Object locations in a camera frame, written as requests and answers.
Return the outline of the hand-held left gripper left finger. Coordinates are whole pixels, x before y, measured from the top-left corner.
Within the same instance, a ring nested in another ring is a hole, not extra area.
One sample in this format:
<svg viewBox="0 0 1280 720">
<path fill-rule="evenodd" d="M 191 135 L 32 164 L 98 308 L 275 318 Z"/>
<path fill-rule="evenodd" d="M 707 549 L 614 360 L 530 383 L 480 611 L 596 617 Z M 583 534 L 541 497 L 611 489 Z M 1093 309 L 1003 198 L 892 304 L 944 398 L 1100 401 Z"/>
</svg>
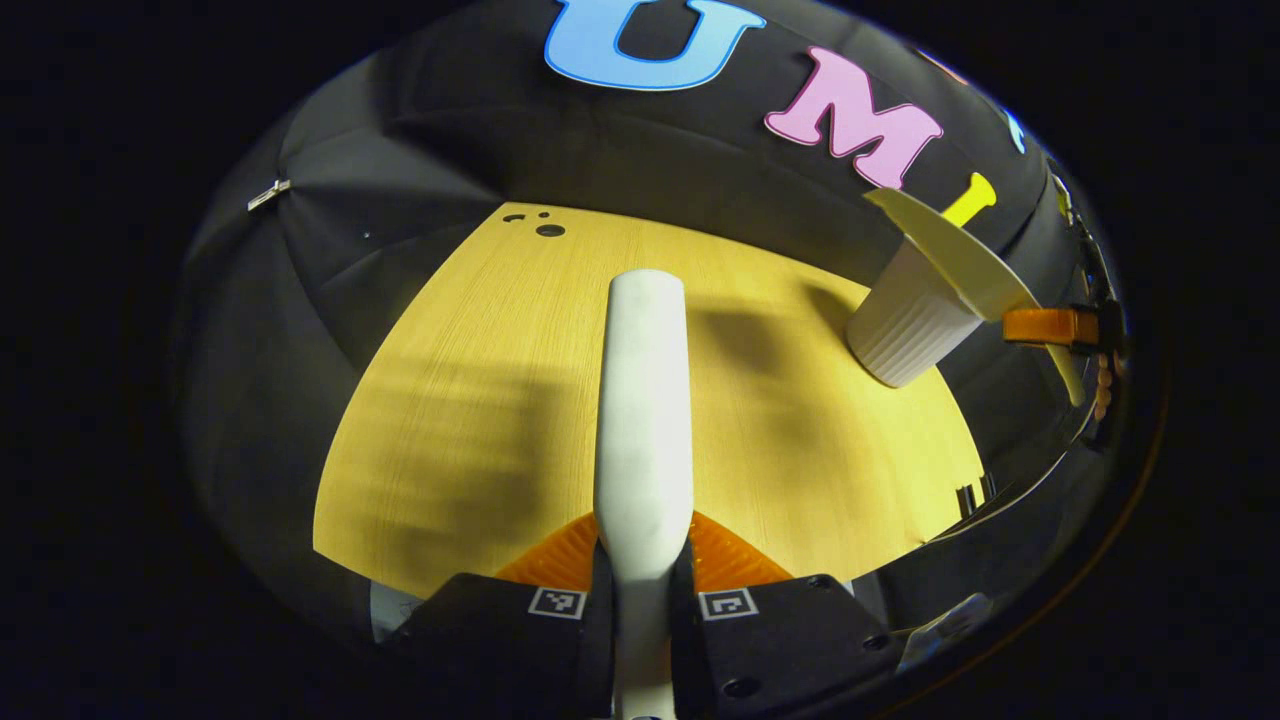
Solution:
<svg viewBox="0 0 1280 720">
<path fill-rule="evenodd" d="M 430 719 L 607 719 L 614 587 L 585 514 L 495 577 L 460 573 L 392 634 Z"/>
</svg>

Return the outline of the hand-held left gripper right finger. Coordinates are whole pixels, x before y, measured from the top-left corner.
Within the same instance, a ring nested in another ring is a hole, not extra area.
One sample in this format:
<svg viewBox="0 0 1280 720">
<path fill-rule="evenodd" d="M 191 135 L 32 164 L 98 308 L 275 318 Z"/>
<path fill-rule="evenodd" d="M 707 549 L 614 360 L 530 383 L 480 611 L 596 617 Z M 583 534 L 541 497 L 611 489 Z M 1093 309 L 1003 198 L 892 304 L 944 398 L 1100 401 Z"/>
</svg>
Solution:
<svg viewBox="0 0 1280 720">
<path fill-rule="evenodd" d="M 828 574 L 795 577 L 695 512 L 669 592 L 681 719 L 855 717 L 904 642 Z"/>
</svg>

